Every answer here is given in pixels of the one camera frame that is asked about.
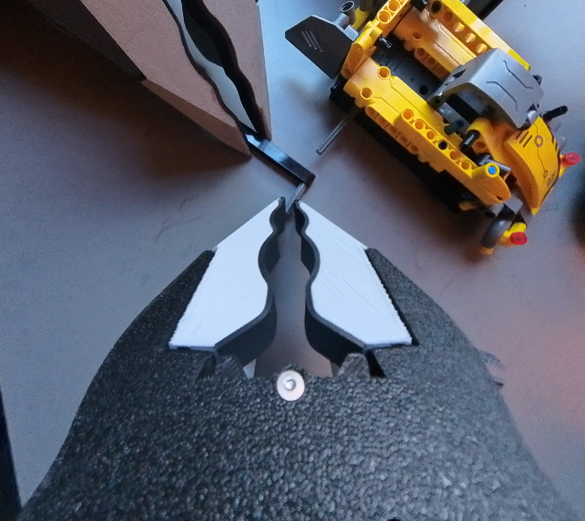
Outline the black yellow toy brick vehicle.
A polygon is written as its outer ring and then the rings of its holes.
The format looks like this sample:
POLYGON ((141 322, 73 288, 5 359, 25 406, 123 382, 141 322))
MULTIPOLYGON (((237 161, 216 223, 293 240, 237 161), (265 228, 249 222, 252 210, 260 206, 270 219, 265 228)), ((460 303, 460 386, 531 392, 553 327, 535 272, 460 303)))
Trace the black yellow toy brick vehicle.
POLYGON ((470 0, 349 0, 285 38, 334 79, 331 98, 397 149, 438 198, 491 220, 480 246, 528 241, 527 225, 567 169, 542 78, 470 0))

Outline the black perforated toy beam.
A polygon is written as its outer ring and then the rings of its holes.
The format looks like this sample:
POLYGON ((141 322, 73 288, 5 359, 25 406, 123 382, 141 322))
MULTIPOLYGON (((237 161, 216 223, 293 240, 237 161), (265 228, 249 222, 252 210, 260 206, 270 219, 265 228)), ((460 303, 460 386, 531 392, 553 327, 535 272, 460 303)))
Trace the black perforated toy beam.
POLYGON ((315 179, 315 174, 276 147, 271 141, 259 137, 257 133, 247 126, 244 125, 242 129, 246 143, 257 151, 260 156, 289 174, 298 184, 303 184, 305 187, 311 186, 315 179))

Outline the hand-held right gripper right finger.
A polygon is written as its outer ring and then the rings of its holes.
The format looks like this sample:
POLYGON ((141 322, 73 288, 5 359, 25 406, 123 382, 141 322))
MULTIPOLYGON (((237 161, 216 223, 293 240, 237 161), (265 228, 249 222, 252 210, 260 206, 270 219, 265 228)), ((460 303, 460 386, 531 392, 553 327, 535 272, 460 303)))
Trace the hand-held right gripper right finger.
POLYGON ((366 254, 367 247, 305 203, 295 206, 301 259, 310 273, 305 333, 311 346, 341 366, 362 354, 377 366, 377 348, 411 345, 403 323, 366 254))

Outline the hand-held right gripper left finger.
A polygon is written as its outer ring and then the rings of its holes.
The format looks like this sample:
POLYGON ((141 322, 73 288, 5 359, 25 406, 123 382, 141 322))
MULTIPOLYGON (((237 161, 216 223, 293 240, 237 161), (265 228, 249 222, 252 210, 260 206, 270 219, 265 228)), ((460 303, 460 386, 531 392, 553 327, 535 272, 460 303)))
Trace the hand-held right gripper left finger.
POLYGON ((276 305, 270 274, 285 226, 278 198, 214 248, 214 255, 169 341, 252 363, 274 339, 276 305))

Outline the grey desk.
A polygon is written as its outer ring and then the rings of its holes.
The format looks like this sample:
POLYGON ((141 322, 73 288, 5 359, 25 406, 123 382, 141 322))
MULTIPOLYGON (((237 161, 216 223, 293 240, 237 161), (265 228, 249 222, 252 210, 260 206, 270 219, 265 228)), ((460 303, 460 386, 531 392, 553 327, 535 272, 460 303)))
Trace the grey desk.
MULTIPOLYGON (((525 443, 584 517, 584 162, 524 247, 474 256, 454 214, 341 111, 284 39, 343 0, 260 0, 274 142, 317 176, 305 201, 377 248, 451 315, 525 443)), ((20 0, 1 0, 1 386, 22 502, 57 455, 106 354, 204 249, 294 192, 20 0)))

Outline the grey metal toy axle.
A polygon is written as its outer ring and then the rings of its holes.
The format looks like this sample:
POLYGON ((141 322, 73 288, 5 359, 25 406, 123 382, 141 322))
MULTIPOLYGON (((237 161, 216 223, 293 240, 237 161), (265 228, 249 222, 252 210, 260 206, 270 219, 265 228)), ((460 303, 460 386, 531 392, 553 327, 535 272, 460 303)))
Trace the grey metal toy axle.
POLYGON ((316 153, 320 156, 332 145, 335 139, 339 136, 342 130, 345 129, 347 124, 354 119, 356 112, 354 109, 350 110, 341 120, 336 124, 332 132, 325 139, 325 141, 317 148, 316 153))

